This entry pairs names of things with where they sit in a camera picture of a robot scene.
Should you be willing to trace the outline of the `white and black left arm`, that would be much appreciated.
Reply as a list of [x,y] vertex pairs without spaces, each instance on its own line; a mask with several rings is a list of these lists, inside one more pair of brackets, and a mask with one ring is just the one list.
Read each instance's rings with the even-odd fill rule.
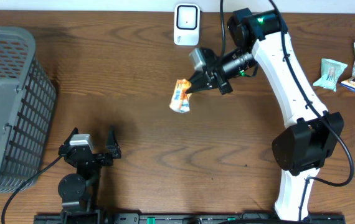
[[111,223],[107,211],[97,206],[102,167],[113,165],[121,158],[121,149],[111,127],[106,140],[106,152],[94,153],[89,134],[80,134],[74,128],[69,137],[59,147],[59,155],[74,168],[62,178],[58,193],[62,199],[60,219],[62,224]]

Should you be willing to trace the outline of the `orange small carton box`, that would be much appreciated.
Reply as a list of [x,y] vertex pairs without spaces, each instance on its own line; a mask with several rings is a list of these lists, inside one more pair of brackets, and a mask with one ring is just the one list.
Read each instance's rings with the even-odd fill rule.
[[177,113],[187,113],[190,111],[189,99],[191,94],[186,91],[191,87],[191,83],[186,80],[177,80],[169,107]]

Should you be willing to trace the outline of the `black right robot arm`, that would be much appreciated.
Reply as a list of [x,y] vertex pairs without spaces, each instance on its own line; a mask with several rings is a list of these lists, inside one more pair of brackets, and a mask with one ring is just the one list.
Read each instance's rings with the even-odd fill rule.
[[236,49],[223,57],[199,47],[190,53],[195,73],[188,93],[219,89],[232,92],[231,78],[261,68],[280,106],[285,130],[272,141],[273,156],[282,170],[274,211],[281,220],[327,222],[311,215],[308,202],[315,177],[331,157],[343,130],[340,113],[330,113],[310,86],[291,44],[288,27],[277,11],[235,11],[227,23]]

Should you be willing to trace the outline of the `mint green wipes packet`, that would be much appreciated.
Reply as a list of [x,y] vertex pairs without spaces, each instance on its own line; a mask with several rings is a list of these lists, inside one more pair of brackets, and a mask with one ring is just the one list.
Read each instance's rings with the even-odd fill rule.
[[313,86],[320,86],[324,89],[336,91],[336,85],[347,68],[347,64],[332,59],[321,59],[321,78],[314,82]]

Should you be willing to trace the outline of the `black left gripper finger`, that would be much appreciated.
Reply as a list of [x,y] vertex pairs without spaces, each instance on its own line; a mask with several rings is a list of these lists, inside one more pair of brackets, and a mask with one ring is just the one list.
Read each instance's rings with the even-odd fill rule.
[[64,143],[59,147],[59,156],[66,156],[70,149],[70,140],[72,137],[78,134],[78,128],[74,128],[68,138],[64,141]]
[[108,138],[107,138],[105,146],[113,159],[120,159],[121,158],[121,156],[122,156],[121,149],[120,149],[120,146],[119,146],[118,141],[116,139],[115,129],[113,126],[110,126],[110,129],[108,132]]

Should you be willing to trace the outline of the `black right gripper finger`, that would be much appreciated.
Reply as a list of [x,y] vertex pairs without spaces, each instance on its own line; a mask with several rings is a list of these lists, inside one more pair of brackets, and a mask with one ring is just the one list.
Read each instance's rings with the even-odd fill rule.
[[192,86],[207,86],[209,84],[209,76],[207,72],[195,71],[189,82]]
[[211,85],[210,83],[206,83],[203,85],[195,85],[192,84],[186,91],[185,94],[191,94],[191,93],[196,93],[200,91],[206,91],[206,90],[212,90],[217,88],[215,85]]

